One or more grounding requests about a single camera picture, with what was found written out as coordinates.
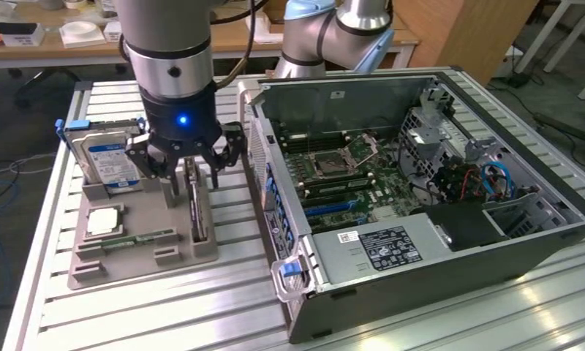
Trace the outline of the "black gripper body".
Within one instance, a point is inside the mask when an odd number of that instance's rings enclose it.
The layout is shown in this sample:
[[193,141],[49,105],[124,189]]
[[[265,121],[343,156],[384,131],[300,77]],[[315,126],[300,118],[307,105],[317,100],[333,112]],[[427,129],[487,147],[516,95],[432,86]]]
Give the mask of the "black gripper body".
[[167,154],[199,154],[211,149],[223,130],[216,119],[216,87],[207,86],[189,97],[157,97],[140,90],[149,142]]

